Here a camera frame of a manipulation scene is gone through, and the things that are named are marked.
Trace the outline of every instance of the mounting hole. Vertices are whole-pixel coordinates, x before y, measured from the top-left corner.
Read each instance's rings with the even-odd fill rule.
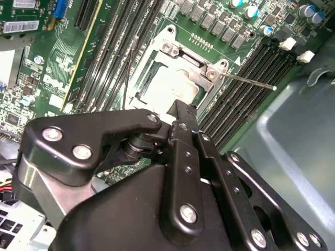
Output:
[[[249,38],[251,38],[251,39],[253,39],[253,38],[255,38],[256,37],[256,34],[255,34],[255,32],[250,32],[250,34],[249,34]]]
[[[237,187],[234,187],[234,192],[239,195],[240,194],[240,189],[238,189]]]
[[[192,172],[192,168],[190,168],[189,166],[185,167],[185,172],[187,172],[188,174],[190,174]]]

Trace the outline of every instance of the integrated circuit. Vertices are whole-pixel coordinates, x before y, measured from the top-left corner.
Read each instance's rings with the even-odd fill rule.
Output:
[[[194,22],[198,22],[201,16],[204,13],[204,9],[200,8],[199,6],[196,6],[194,10],[192,11],[190,19]]]
[[[210,14],[207,14],[203,20],[203,22],[201,23],[201,26],[203,28],[205,28],[206,30],[208,30],[211,26],[211,24],[214,22],[215,18],[210,15]]]
[[[285,18],[285,22],[287,24],[292,24],[295,20],[295,17],[292,14],[288,14],[287,17]]]
[[[264,23],[269,26],[274,25],[275,22],[276,22],[276,17],[271,14],[269,14],[264,21]]]
[[[237,23],[238,23],[238,21],[233,18],[229,23],[229,27],[234,28]]]
[[[233,48],[235,48],[236,50],[238,50],[241,46],[242,46],[242,44],[245,42],[245,38],[243,37],[243,36],[241,36],[241,35],[238,35],[236,38],[235,38],[235,40],[234,40],[234,42],[231,44],[231,46],[233,47]]]
[[[6,122],[13,126],[18,126],[19,125],[19,120],[20,118],[12,113],[9,113],[6,119]]]
[[[182,7],[180,8],[180,12],[184,15],[187,15],[189,11],[191,10],[192,6],[193,6],[193,2],[191,2],[190,0],[185,0]]]
[[[222,23],[221,21],[217,21],[213,29],[211,30],[211,33],[218,36],[224,30],[224,27],[225,27],[224,23]]]
[[[221,39],[224,42],[229,43],[232,39],[232,37],[235,35],[235,31],[233,29],[228,28],[225,33],[222,35]]]

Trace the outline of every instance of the white sticker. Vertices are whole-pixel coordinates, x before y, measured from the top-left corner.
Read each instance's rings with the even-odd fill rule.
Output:
[[[36,0],[14,0],[13,7],[21,9],[35,9]]]
[[[21,31],[29,31],[29,30],[37,30],[40,21],[24,21],[24,22],[5,22],[4,25],[4,33],[12,33],[12,32],[21,32]]]
[[[52,94],[50,97],[49,104],[61,109],[63,105],[63,99],[61,97],[56,96],[55,94]]]

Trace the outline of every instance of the small chip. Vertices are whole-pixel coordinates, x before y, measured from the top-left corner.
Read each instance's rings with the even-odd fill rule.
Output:
[[[207,0],[200,0],[199,6],[204,7]]]
[[[207,14],[203,20],[203,22],[201,23],[201,26],[203,28],[205,28],[206,30],[208,30],[211,26],[211,24],[214,22],[215,18],[213,16],[211,16],[210,14]]]
[[[209,9],[209,13],[213,14],[215,13],[215,11],[218,9],[218,6],[216,6],[215,4],[213,4],[211,6],[211,8]]]
[[[301,35],[305,36],[305,37],[309,37],[309,34],[311,33],[311,29],[306,27],[302,32]]]
[[[234,40],[234,42],[232,43],[231,46],[233,48],[235,48],[236,50],[238,50],[242,46],[242,44],[244,43],[244,41],[245,41],[245,38],[243,36],[241,36],[241,35],[238,35],[235,38],[235,40]]]
[[[189,11],[191,10],[193,6],[193,2],[191,2],[190,0],[186,0],[182,7],[180,8],[180,12],[184,15],[187,15],[189,13]]]
[[[221,21],[217,21],[214,25],[213,30],[211,30],[211,33],[218,36],[221,34],[221,32],[224,30],[225,25]]]
[[[238,21],[236,19],[232,19],[229,23],[229,27],[234,28],[234,26],[237,24],[237,22]]]
[[[34,90],[30,87],[24,86],[22,88],[22,93],[23,93],[24,96],[31,95],[33,92],[34,92]]]
[[[224,41],[224,42],[230,42],[232,37],[235,35],[235,31],[228,28],[226,30],[226,32],[224,33],[224,35],[221,37],[221,39]]]
[[[225,21],[226,17],[228,17],[228,13],[227,12],[222,12],[219,19],[221,21]]]
[[[196,6],[192,11],[191,20],[194,22],[198,22],[201,16],[203,15],[204,11],[205,11],[204,9],[201,9],[199,6]]]
[[[268,15],[264,21],[266,25],[272,26],[276,22],[276,17],[273,15]]]
[[[19,117],[9,113],[6,121],[14,126],[17,126],[19,124]]]
[[[246,26],[242,26],[239,30],[239,34],[243,35],[245,32],[247,31],[247,27]]]
[[[280,11],[281,11],[281,8],[278,7],[278,6],[276,6],[276,7],[274,8],[272,14],[276,16]]]

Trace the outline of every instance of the cable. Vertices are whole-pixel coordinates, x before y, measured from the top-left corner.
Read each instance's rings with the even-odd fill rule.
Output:
[[[3,159],[3,160],[0,161],[0,165],[14,164],[16,162],[17,162],[17,158]]]
[[[12,187],[0,187],[0,192],[4,192],[4,191],[12,191]]]

